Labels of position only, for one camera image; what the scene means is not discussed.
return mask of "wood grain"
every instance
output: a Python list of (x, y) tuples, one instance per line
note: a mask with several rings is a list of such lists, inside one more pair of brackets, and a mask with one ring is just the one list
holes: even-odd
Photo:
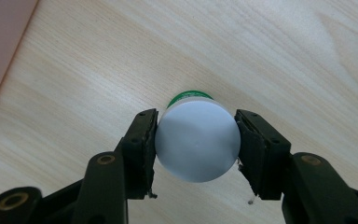
[[(48, 195), (136, 113), (206, 91), (262, 115), (358, 189), (358, 1), (41, 1), (0, 89), (0, 193)], [(284, 223), (233, 168), (203, 184), (155, 164), (130, 223)]]

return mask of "green label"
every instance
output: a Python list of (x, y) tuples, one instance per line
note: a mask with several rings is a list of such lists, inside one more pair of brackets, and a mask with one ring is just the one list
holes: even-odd
[(205, 97), (205, 98), (213, 99), (210, 95), (202, 91), (184, 91), (173, 97), (173, 99), (168, 104), (167, 108), (173, 105), (174, 103), (188, 97)]

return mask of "round white cap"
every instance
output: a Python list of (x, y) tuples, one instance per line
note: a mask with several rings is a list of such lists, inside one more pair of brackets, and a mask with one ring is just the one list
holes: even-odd
[(156, 132), (156, 152), (171, 174), (205, 182), (227, 172), (238, 158), (240, 130), (216, 101), (191, 97), (171, 105)]

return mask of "white bottle cap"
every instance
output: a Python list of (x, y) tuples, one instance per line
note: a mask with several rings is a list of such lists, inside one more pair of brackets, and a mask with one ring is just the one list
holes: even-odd
[(156, 132), (159, 161), (171, 174), (189, 182), (223, 175), (238, 158), (241, 147), (234, 118), (205, 95), (175, 97)]

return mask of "wooden table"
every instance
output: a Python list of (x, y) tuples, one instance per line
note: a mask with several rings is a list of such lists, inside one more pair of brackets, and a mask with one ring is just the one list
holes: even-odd
[[(0, 89), (0, 193), (82, 178), (136, 113), (206, 91), (254, 111), (358, 189), (358, 1), (41, 1)], [(284, 223), (237, 165), (190, 184), (155, 164), (130, 223)]]

